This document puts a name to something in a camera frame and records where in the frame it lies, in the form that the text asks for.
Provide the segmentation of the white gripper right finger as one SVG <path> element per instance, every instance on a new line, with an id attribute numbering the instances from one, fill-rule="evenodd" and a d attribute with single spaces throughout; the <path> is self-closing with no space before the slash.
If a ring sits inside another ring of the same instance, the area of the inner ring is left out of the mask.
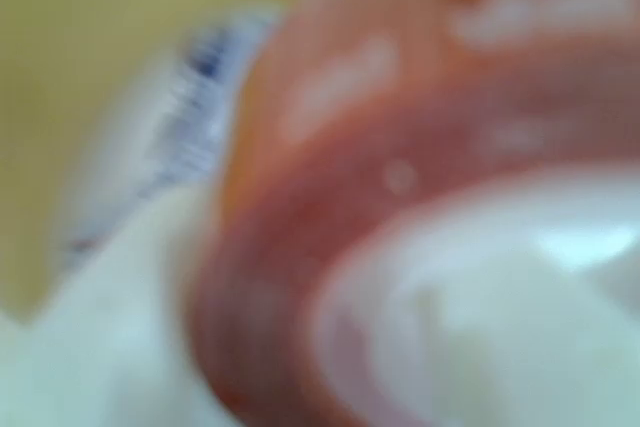
<path id="1" fill-rule="evenodd" d="M 546 169 L 401 214 L 344 253 L 312 353 L 368 426 L 635 426 L 639 172 Z"/>

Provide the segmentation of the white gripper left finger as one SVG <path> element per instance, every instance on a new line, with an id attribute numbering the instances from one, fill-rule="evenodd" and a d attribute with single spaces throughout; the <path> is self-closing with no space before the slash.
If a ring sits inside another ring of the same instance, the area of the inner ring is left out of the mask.
<path id="1" fill-rule="evenodd" d="M 1 357 L 5 426 L 216 426 L 182 300 L 207 190 L 141 207 Z"/>

